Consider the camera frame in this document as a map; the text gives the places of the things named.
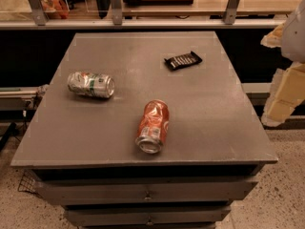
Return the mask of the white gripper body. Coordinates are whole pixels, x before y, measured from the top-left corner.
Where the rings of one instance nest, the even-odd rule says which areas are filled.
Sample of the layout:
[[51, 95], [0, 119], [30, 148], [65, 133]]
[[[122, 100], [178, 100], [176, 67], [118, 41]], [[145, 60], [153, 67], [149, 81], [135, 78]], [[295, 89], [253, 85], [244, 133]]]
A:
[[284, 23], [281, 54], [294, 62], [305, 62], [305, 0], [288, 16]]

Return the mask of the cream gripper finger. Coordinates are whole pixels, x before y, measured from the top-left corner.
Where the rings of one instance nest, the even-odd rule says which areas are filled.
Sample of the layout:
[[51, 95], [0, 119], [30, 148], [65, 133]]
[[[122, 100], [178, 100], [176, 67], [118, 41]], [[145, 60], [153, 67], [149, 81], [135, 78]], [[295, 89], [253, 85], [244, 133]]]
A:
[[270, 96], [261, 122], [267, 127], [284, 123], [295, 108], [305, 101], [305, 64], [293, 63], [288, 69], [275, 71]]
[[271, 32], [263, 36], [263, 38], [260, 41], [260, 44], [267, 48], [280, 48], [283, 28], [284, 28], [283, 24], [278, 25]]

